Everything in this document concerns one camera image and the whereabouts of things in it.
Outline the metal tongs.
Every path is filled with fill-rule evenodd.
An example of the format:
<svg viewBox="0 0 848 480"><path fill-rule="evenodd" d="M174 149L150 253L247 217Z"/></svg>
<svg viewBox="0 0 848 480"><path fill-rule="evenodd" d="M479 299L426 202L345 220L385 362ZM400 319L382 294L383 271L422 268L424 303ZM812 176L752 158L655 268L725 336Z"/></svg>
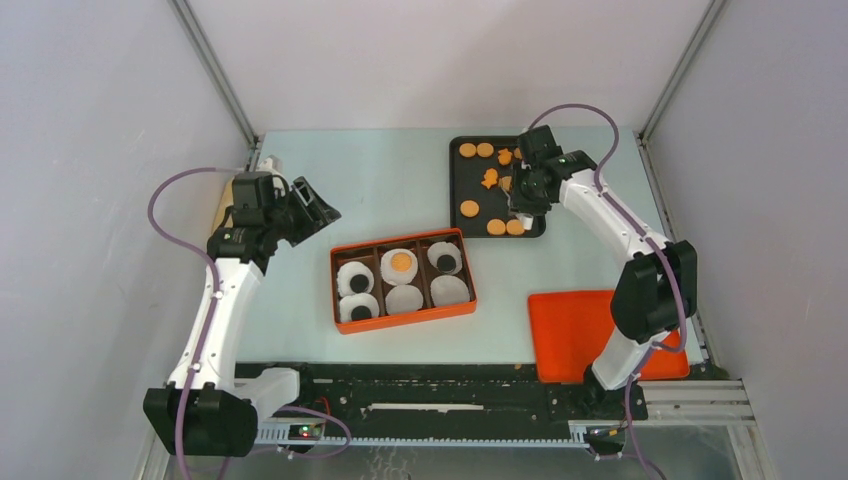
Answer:
<svg viewBox="0 0 848 480"><path fill-rule="evenodd" d="M523 224L524 228L525 228L525 232L527 232L527 231L531 230L531 229L532 229L532 227L534 226L534 219L533 219L533 217L532 217L532 216L530 216L529 214L519 213L517 210L515 210L515 209L513 208L512 188L511 188L511 192L510 192L510 194L509 194L509 195L505 194L504 192L503 192L503 194L505 195L505 198L506 198L506 203L507 203L507 207L508 207L508 213L509 213L509 214L510 214L510 216L511 216L510 220L511 220L511 219L518 219L518 220L520 220L520 221L522 222L522 224Z"/></svg>

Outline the black cookie tray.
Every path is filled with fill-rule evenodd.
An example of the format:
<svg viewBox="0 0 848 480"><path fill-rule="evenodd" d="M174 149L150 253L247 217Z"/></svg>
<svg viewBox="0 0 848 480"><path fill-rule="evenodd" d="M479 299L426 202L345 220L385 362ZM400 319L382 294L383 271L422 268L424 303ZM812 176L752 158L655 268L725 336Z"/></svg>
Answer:
<svg viewBox="0 0 848 480"><path fill-rule="evenodd" d="M463 158L458 148L463 143L475 145L483 142L491 143L494 154L489 158L481 158L478 155L472 158ZM513 161L508 166L498 164L498 151L509 148L513 151ZM486 232L486 224L491 219L501 219L507 223L511 216L508 213L506 198L498 185L486 189L481 185L483 173L494 168L499 172L499 178L510 176L512 166L518 162L514 156L514 149L518 148L515 135L470 135L458 136L449 143L449 193L450 193L450 221L451 226L459 229L466 238L492 238ZM460 214L460 204L466 200L476 201L480 206L480 213L474 218L465 218Z"/></svg>

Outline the black sandwich cookie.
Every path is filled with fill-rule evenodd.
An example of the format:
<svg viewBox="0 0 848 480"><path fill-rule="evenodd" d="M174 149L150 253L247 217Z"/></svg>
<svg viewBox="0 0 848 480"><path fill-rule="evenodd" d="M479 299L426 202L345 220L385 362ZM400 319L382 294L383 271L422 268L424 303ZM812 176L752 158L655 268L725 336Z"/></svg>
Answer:
<svg viewBox="0 0 848 480"><path fill-rule="evenodd" d="M350 312L350 320L351 321L359 321L371 319L373 317L372 310L366 305L358 305L354 307Z"/></svg>
<svg viewBox="0 0 848 480"><path fill-rule="evenodd" d="M348 285L354 294L369 293L372 288L370 278L363 273L354 274L350 278Z"/></svg>
<svg viewBox="0 0 848 480"><path fill-rule="evenodd" d="M436 268L443 274L454 274L457 267L457 260L449 254L441 255L437 258Z"/></svg>

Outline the orange cookie box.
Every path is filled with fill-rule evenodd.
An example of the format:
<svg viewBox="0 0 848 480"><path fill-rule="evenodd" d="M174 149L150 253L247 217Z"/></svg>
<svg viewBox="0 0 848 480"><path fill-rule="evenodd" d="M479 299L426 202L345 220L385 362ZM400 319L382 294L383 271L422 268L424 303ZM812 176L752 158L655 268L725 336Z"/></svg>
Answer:
<svg viewBox="0 0 848 480"><path fill-rule="evenodd" d="M329 259L332 319L341 334L476 311L464 236L457 228L339 246Z"/></svg>

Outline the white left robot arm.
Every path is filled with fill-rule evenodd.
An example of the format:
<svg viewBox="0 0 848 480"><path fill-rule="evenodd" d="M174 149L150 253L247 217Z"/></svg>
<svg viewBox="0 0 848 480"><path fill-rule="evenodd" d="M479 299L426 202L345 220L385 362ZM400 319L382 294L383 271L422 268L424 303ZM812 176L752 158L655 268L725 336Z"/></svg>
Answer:
<svg viewBox="0 0 848 480"><path fill-rule="evenodd" d="M147 390L143 411L175 456L244 457L259 424L281 408L304 416L315 388L298 371L270 367L236 383L236 354L249 306L280 242L295 247L340 218L303 177L275 171L236 174L232 203L199 248L154 227L166 240L200 256L206 275L196 318L164 386Z"/></svg>

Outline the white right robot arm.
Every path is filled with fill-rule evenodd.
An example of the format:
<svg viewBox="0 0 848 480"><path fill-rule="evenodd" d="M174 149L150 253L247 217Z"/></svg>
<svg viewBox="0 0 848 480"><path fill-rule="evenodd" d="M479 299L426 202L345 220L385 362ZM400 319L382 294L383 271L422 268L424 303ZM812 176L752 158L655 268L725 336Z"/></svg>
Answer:
<svg viewBox="0 0 848 480"><path fill-rule="evenodd" d="M666 349L697 310L697 253L642 221L612 191L601 167L581 150L564 152L549 126L517 138L521 160L512 169L508 209L524 229L561 206L612 253L621 272L610 303L614 328L587 368L585 411L606 418L622 403L619 389L636 379L652 350Z"/></svg>

